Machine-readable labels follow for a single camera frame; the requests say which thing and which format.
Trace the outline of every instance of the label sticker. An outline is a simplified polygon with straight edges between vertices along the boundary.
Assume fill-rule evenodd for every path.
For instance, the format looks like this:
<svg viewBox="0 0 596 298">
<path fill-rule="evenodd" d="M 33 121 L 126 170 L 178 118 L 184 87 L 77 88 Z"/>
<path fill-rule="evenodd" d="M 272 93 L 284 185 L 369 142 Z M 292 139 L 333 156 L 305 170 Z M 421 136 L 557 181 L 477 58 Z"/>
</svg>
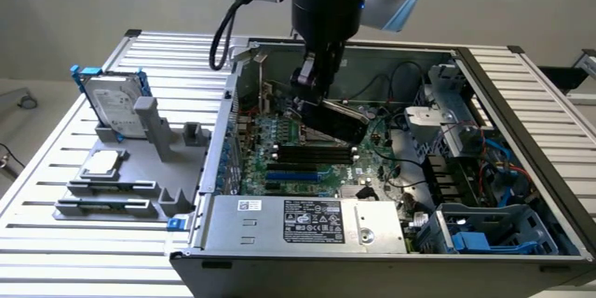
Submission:
<svg viewBox="0 0 596 298">
<path fill-rule="evenodd" d="M 238 200 L 238 211 L 260 211 L 260 200 Z"/>
<path fill-rule="evenodd" d="M 134 113 L 134 102 L 138 97 L 130 97 L 121 91 L 102 89 L 93 90 L 93 96 L 109 127 L 125 137 L 145 137 L 142 124 Z"/>
<path fill-rule="evenodd" d="M 344 244 L 341 203 L 284 200 L 282 239 L 290 244 Z"/>
</svg>

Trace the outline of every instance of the robotic arm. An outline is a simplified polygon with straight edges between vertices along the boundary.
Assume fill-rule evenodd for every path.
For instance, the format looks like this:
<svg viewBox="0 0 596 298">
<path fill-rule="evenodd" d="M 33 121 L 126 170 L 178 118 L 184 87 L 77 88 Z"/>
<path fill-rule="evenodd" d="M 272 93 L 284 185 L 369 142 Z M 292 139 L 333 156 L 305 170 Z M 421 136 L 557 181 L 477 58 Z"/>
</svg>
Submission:
<svg viewBox="0 0 596 298">
<path fill-rule="evenodd" d="M 294 95 L 318 105 L 338 71 L 345 41 L 360 24 L 401 30 L 416 0 L 292 0 L 292 26 L 305 44 L 304 64 L 292 74 Z"/>
<path fill-rule="evenodd" d="M 345 41 L 356 34 L 361 24 L 400 31 L 416 1 L 292 0 L 292 26 L 305 46 L 304 62 L 290 75 L 301 121 L 346 142 L 360 143 L 368 119 L 325 100 L 338 71 Z"/>
</svg>

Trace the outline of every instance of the hard drive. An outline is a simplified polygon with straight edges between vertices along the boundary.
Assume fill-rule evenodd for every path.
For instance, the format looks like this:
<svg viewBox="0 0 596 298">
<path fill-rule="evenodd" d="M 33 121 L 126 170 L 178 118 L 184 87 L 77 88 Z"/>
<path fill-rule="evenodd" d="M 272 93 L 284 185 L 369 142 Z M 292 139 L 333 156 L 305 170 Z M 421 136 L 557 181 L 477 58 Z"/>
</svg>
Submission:
<svg viewBox="0 0 596 298">
<path fill-rule="evenodd" d="M 101 68 L 70 69 L 80 91 L 86 95 L 102 126 L 110 127 L 122 137 L 146 138 L 134 103 L 150 96 L 146 74 L 102 72 Z"/>
</svg>

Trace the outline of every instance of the motherboard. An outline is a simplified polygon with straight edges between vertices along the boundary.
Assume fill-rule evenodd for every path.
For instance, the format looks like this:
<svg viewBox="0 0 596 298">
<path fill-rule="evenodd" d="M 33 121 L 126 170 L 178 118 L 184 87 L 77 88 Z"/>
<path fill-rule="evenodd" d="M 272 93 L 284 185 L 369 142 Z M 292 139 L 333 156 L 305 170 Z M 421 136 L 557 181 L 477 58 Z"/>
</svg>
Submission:
<svg viewBox="0 0 596 298">
<path fill-rule="evenodd" d="M 390 132 L 382 122 L 369 127 L 354 147 L 276 114 L 240 117 L 238 136 L 241 194 L 354 198 L 369 186 L 380 198 L 392 198 L 385 179 L 394 163 L 374 153 L 393 158 Z"/>
</svg>

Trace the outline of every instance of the capacitor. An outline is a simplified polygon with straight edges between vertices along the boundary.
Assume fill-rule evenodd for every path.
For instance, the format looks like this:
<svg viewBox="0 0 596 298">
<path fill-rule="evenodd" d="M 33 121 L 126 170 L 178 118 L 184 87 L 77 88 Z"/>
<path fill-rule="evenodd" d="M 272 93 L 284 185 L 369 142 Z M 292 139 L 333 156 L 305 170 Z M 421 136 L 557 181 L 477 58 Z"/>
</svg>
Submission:
<svg viewBox="0 0 596 298">
<path fill-rule="evenodd" d="M 358 106 L 357 110 L 360 111 L 360 113 L 362 113 L 362 115 L 368 118 L 368 119 L 373 119 L 376 118 L 376 110 L 372 108 L 368 108 L 366 106 Z"/>
</svg>

